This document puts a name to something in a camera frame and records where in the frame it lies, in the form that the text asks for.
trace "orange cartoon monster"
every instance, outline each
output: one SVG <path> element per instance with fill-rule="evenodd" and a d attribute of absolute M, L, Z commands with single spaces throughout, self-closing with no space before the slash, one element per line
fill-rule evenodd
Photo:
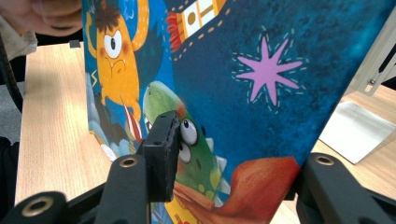
<path fill-rule="evenodd" d="M 148 34 L 149 3 L 148 0 L 138 0 L 137 5 L 137 27 L 133 39 L 129 36 L 119 9 L 106 1 L 102 1 L 101 6 L 95 10 L 96 49 L 92 45 L 89 32 L 92 25 L 90 13 L 87 13 L 85 28 L 89 51 L 97 60 L 102 104 L 106 104 L 108 97 L 119 105 L 131 107 L 134 111 L 133 119 L 138 123 L 141 109 L 138 104 L 139 77 L 134 52 L 143 46 Z"/>

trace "table surface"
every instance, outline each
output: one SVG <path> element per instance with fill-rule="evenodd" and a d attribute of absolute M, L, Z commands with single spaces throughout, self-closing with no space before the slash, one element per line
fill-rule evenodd
<path fill-rule="evenodd" d="M 343 98 L 396 124 L 396 91 Z M 353 165 L 318 141 L 313 149 L 338 158 L 356 179 L 396 199 L 396 140 Z M 27 57 L 16 203 L 57 190 L 71 200 L 106 181 L 110 161 L 88 132 L 82 49 L 39 47 Z M 299 223 L 295 202 L 283 202 L 272 223 Z"/>

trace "screw hole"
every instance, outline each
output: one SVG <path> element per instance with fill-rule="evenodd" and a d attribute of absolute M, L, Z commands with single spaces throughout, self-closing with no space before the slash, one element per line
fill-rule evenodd
<path fill-rule="evenodd" d="M 49 209 L 53 204 L 51 197 L 43 196 L 32 200 L 22 210 L 24 217 L 35 217 Z"/>
<path fill-rule="evenodd" d="M 120 166 L 122 167 L 131 167 L 131 166 L 135 166 L 137 164 L 137 159 L 134 158 L 126 158 L 122 161 L 120 161 Z"/>
<path fill-rule="evenodd" d="M 334 161 L 328 157 L 325 157 L 325 156 L 317 156 L 317 157 L 315 157 L 315 161 L 322 165 L 334 165 Z"/>

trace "book cover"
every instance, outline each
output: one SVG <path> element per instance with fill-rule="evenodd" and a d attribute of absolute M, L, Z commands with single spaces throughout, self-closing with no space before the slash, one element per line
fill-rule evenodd
<path fill-rule="evenodd" d="M 180 117 L 175 198 L 152 222 L 268 223 L 396 1 L 82 3 L 88 122 L 107 156 Z"/>

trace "green cartoon dinosaur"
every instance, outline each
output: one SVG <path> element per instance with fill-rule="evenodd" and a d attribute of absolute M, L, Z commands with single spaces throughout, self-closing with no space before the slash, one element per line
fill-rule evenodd
<path fill-rule="evenodd" d="M 143 98 L 148 132 L 157 116 L 170 110 L 176 110 L 179 115 L 179 139 L 182 139 L 176 181 L 222 205 L 217 192 L 230 193 L 230 185 L 221 177 L 227 161 L 213 155 L 213 140 L 204 137 L 177 95 L 160 81 L 151 82 Z"/>

